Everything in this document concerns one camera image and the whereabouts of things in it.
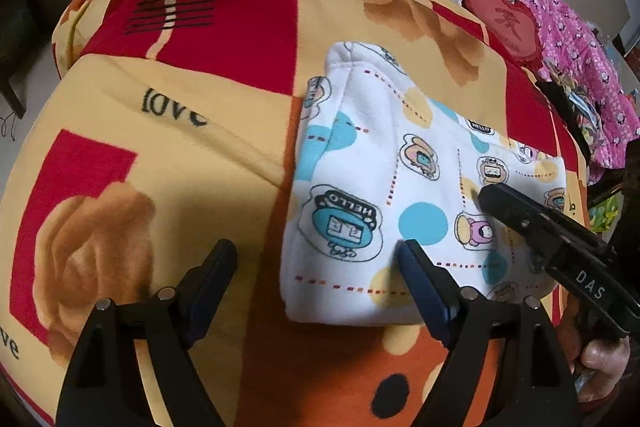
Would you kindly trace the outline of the person's right hand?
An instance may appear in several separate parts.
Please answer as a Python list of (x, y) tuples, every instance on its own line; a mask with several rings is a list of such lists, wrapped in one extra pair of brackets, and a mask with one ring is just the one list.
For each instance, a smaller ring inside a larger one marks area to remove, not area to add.
[(617, 343), (595, 339), (582, 347), (575, 319), (568, 310), (565, 310), (556, 328), (556, 335), (571, 369), (579, 362), (586, 369), (592, 370), (590, 380), (577, 392), (578, 401), (589, 403), (608, 397), (622, 378), (629, 362), (629, 338), (618, 340)]

